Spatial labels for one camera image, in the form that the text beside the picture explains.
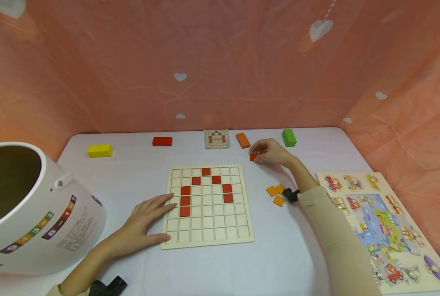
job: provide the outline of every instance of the green block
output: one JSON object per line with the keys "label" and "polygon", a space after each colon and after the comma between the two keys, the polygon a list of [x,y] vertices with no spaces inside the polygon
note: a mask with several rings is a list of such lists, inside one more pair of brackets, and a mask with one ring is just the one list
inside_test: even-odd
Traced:
{"label": "green block", "polygon": [[284,140],[284,144],[286,147],[294,147],[297,143],[295,139],[294,132],[291,129],[286,128],[282,132],[282,140]]}

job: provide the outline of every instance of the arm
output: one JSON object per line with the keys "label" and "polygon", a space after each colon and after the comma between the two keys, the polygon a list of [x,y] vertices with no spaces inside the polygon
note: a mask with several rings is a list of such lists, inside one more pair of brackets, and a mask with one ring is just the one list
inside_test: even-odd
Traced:
{"label": "arm", "polygon": [[49,295],[77,296],[82,293],[88,295],[88,289],[96,280],[98,272],[112,259],[170,240],[168,234],[147,236],[146,232],[155,219],[175,208],[176,203],[163,206],[172,196],[172,194],[160,195],[137,205],[126,223],[97,244],[62,284],[51,290]]}
{"label": "arm", "polygon": [[345,216],[328,199],[303,163],[273,139],[259,140],[251,146],[258,154],[255,162],[281,164],[291,171],[303,194],[299,203],[322,246],[336,296],[381,296],[371,274],[370,256],[356,237]]}

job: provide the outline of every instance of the grid board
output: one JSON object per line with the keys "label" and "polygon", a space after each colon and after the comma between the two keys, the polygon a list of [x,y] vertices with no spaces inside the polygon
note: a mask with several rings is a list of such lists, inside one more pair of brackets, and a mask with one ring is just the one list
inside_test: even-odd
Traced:
{"label": "grid board", "polygon": [[254,241],[248,197],[240,165],[175,167],[169,171],[161,249]]}
{"label": "grid board", "polygon": [[227,149],[230,147],[230,137],[227,129],[205,130],[206,149]]}

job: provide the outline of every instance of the black object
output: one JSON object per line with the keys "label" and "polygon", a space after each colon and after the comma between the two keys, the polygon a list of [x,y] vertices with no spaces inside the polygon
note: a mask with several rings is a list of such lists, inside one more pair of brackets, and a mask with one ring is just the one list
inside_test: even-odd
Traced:
{"label": "black object", "polygon": [[290,188],[286,188],[282,194],[284,194],[284,196],[286,197],[288,202],[291,204],[291,203],[294,203],[297,200],[299,200],[298,197],[297,197],[297,195],[299,193],[300,193],[299,190],[296,190],[296,191],[292,192],[292,190]]}
{"label": "black object", "polygon": [[117,276],[108,286],[99,280],[94,281],[90,287],[89,296],[120,296],[127,287],[126,281]]}

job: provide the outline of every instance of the right hand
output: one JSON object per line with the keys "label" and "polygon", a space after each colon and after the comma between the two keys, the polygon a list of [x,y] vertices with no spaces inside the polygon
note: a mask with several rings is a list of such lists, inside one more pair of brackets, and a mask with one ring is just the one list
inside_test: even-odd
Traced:
{"label": "right hand", "polygon": [[291,165],[294,159],[296,159],[295,156],[290,154],[274,139],[263,139],[257,141],[251,146],[250,153],[257,155],[257,157],[254,159],[254,162],[270,162],[285,167]]}

